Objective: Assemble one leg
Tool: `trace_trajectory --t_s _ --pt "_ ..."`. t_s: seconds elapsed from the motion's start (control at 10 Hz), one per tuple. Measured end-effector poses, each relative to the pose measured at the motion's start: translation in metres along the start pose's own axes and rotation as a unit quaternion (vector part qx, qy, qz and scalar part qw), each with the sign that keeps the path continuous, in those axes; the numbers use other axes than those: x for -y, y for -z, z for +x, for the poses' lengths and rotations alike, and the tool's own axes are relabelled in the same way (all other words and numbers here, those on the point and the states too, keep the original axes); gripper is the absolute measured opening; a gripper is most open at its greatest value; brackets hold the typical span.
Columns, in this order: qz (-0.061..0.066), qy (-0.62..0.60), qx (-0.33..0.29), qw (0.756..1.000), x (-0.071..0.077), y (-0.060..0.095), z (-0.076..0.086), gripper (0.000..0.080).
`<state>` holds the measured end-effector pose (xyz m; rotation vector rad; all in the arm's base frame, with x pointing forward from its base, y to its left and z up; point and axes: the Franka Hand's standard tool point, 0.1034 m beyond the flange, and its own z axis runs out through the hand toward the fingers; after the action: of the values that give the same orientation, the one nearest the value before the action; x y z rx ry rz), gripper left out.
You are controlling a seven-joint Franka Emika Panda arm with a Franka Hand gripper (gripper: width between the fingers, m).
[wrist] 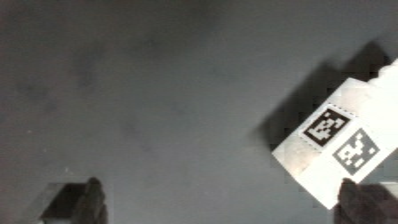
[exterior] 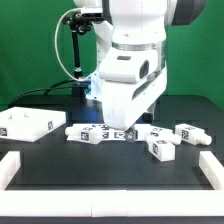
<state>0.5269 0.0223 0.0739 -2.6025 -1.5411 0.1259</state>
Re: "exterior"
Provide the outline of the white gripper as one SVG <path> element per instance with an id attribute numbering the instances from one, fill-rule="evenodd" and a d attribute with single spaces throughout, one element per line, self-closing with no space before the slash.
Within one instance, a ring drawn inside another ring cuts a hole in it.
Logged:
<path id="1" fill-rule="evenodd" d="M 149 61 L 148 75 L 137 83 L 113 82 L 101 78 L 105 124 L 114 129 L 126 130 L 125 139 L 128 142 L 135 142 L 137 131 L 132 125 L 165 91 L 166 68 L 158 69 L 159 54 L 156 50 L 122 51 L 110 48 L 106 58 L 115 56 L 134 56 Z"/>

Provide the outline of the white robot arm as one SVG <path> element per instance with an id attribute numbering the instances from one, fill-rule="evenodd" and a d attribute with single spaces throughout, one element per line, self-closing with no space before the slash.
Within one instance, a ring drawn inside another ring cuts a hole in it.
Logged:
<path id="1" fill-rule="evenodd" d="M 100 14 L 97 68 L 88 95 L 102 103 L 104 123 L 137 137 L 135 123 L 167 86 L 167 26 L 192 23 L 205 0 L 74 0 L 85 16 Z"/>

